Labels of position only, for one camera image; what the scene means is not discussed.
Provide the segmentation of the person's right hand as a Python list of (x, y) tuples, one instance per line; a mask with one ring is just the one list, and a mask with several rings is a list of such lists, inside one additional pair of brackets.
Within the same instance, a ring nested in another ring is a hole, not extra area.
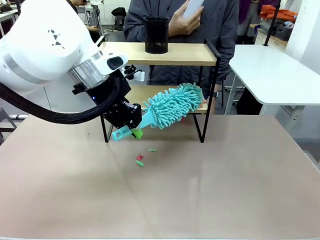
[(200, 26), (201, 14), (204, 7), (201, 6), (195, 13), (189, 18), (183, 18), (183, 13), (187, 9), (188, 3), (183, 4), (173, 14), (168, 24), (168, 37), (174, 37), (178, 35), (190, 35), (195, 29)]

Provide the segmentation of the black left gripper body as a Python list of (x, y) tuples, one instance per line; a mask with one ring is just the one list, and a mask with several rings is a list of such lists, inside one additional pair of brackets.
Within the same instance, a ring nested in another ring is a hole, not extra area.
[(102, 116), (117, 129), (124, 126), (137, 126), (138, 120), (142, 117), (141, 106), (138, 103), (130, 103), (126, 99), (126, 95), (131, 91), (131, 87), (123, 76), (123, 74), (111, 74), (106, 80), (99, 85), (85, 89), (84, 83), (76, 83), (73, 86), (72, 93), (87, 93), (93, 102), (99, 106), (106, 100), (111, 100), (111, 103), (106, 107)]

